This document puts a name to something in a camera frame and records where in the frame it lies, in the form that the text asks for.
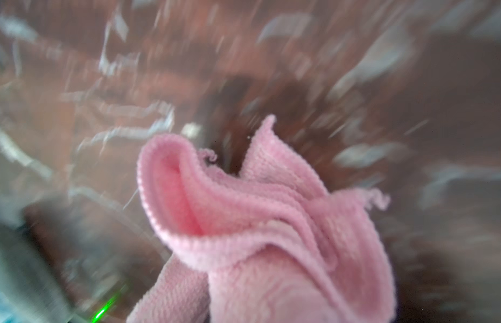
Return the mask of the pink microfibre cloth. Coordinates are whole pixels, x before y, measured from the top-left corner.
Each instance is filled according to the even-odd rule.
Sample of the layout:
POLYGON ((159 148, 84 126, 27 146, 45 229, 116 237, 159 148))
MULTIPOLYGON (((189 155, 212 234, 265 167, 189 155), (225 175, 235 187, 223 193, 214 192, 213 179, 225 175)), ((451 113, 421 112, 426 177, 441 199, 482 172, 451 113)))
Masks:
POLYGON ((328 191, 264 119, 238 176, 180 135, 141 150, 137 183, 171 250, 129 322, 391 322, 393 270, 368 214, 375 188, 328 191))

